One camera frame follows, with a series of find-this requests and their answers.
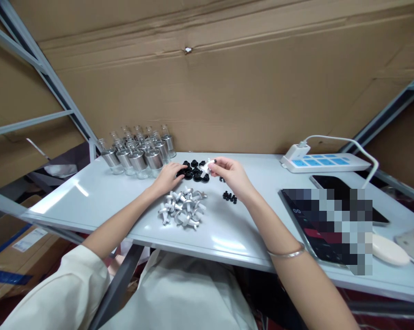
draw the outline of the bangle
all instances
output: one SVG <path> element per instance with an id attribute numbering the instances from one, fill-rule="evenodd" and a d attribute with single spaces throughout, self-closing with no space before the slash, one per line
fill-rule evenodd
<path id="1" fill-rule="evenodd" d="M 272 252 L 270 252 L 268 250 L 267 250 L 267 252 L 268 252 L 268 254 L 270 256 L 275 257 L 275 258 L 285 258 L 285 259 L 287 259 L 287 258 L 294 258 L 296 256 L 301 255 L 303 252 L 306 251 L 306 248 L 304 247 L 304 244 L 301 243 L 301 242 L 299 242 L 299 243 L 301 245 L 301 248 L 298 251 L 296 251 L 296 252 L 286 253 L 286 254 L 276 254 L 276 253 L 272 253 Z"/>

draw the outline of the left hand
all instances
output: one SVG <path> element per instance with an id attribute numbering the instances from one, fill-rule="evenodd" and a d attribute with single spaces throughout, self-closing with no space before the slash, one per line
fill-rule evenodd
<path id="1" fill-rule="evenodd" d="M 184 168 L 187 168 L 187 166 L 179 163 L 169 163 L 163 166 L 161 173 L 150 186 L 150 189 L 156 194 L 157 198 L 176 187 L 176 185 L 184 178 L 183 174 L 175 178 L 176 173 Z"/>

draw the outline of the white label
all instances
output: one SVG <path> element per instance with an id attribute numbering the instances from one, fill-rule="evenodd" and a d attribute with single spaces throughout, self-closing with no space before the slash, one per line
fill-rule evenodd
<path id="1" fill-rule="evenodd" d="M 16 250 L 20 252 L 25 252 L 46 234 L 48 234 L 47 231 L 44 231 L 41 228 L 36 228 L 32 232 L 30 232 L 28 235 L 26 235 L 24 238 L 16 242 L 12 246 L 12 248 L 15 248 Z"/>

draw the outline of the smartphone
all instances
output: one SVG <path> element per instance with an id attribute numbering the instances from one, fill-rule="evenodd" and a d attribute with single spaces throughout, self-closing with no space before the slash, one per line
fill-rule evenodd
<path id="1" fill-rule="evenodd" d="M 319 189 L 334 189 L 336 199 L 349 199 L 350 187 L 335 176 L 311 176 L 311 181 Z M 377 210 L 372 208 L 372 224 L 374 226 L 387 226 L 390 221 Z"/>

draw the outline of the cardboard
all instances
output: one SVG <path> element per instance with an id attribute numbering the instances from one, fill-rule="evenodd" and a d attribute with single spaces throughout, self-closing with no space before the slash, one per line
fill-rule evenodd
<path id="1" fill-rule="evenodd" d="M 22 205 L 31 207 L 39 200 L 39 196 L 32 196 Z M 36 229 L 10 215 L 0 218 L 0 299 L 29 292 L 45 278 L 51 266 L 69 247 L 68 241 L 49 233 L 30 247 L 28 244 L 25 252 L 13 247 L 23 238 L 28 239 Z"/>
<path id="2" fill-rule="evenodd" d="M 284 153 L 414 79 L 414 0 L 11 3 L 99 138 L 167 123 L 177 151 Z"/>
<path id="3" fill-rule="evenodd" d="M 0 126 L 59 111 L 62 107 L 34 68 L 0 44 Z M 0 187 L 47 162 L 26 138 L 50 158 L 84 141 L 68 117 L 1 135 Z"/>
<path id="4" fill-rule="evenodd" d="M 381 170 L 414 189 L 414 102 L 365 148 Z"/>

